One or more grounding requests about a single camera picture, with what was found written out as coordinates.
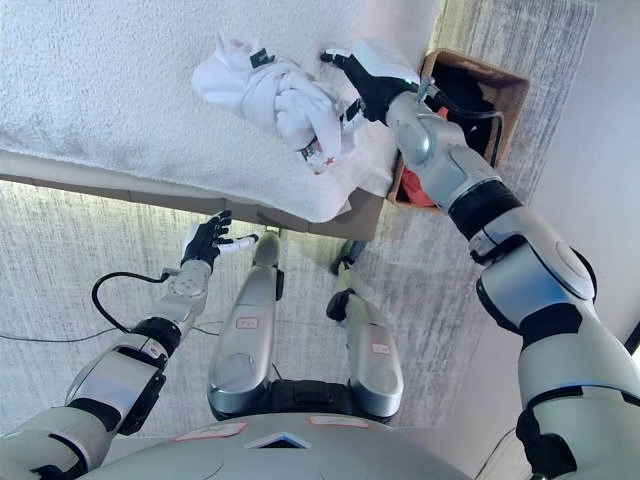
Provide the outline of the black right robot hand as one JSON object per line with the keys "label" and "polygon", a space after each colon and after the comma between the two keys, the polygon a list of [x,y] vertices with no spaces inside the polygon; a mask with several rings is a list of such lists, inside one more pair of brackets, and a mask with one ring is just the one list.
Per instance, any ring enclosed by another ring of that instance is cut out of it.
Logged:
{"label": "black right robot hand", "polygon": [[341,70],[358,93],[340,118],[346,132],[355,131],[364,121],[387,125],[391,103],[405,92],[418,92],[416,71],[401,53],[381,41],[359,40],[350,54],[327,49],[319,58]]}

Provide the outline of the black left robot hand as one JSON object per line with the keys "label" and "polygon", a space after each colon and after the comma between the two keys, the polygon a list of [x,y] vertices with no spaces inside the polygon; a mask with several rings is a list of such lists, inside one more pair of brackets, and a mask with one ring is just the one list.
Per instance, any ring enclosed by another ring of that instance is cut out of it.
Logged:
{"label": "black left robot hand", "polygon": [[213,269],[219,256],[249,249],[258,242],[259,236],[256,234],[227,238],[232,221],[232,212],[222,210],[204,223],[193,224],[185,239],[180,265],[202,261]]}

